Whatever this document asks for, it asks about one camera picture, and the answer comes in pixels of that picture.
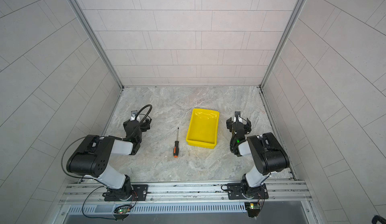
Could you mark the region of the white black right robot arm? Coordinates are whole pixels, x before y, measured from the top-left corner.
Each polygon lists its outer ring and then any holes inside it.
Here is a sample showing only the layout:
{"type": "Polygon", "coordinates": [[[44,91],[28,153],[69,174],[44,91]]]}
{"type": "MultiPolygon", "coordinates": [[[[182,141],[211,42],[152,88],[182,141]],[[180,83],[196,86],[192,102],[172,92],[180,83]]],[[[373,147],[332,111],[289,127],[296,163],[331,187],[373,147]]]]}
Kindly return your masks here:
{"type": "Polygon", "coordinates": [[[235,116],[226,121],[227,129],[232,133],[230,151],[234,155],[252,156],[252,169],[242,176],[240,183],[228,183],[226,191],[230,200],[268,199],[264,182],[274,172],[289,168],[290,160],[273,133],[247,136],[252,130],[251,121],[235,116]]]}

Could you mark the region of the orange black handled screwdriver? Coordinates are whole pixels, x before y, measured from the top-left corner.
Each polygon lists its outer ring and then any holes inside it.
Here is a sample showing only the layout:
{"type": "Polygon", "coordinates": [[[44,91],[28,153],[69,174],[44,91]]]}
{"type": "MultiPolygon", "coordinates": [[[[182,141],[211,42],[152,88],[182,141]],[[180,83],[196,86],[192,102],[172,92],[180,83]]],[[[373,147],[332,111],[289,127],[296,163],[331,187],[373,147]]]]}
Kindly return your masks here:
{"type": "Polygon", "coordinates": [[[179,156],[179,128],[177,129],[177,138],[175,140],[175,146],[173,149],[173,156],[177,158],[179,156]]]}

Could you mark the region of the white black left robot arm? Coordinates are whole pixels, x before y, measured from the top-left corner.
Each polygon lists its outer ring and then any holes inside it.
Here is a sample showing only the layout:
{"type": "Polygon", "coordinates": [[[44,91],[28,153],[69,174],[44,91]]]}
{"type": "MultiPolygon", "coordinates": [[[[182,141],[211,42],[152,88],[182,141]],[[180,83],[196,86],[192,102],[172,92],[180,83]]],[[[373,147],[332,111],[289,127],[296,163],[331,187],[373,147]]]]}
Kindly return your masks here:
{"type": "Polygon", "coordinates": [[[69,173],[83,175],[103,184],[104,201],[145,201],[147,185],[132,185],[130,177],[109,164],[111,155],[136,155],[142,133],[150,129],[151,118],[133,118],[123,123],[126,138],[87,135],[66,164],[69,173]]]}

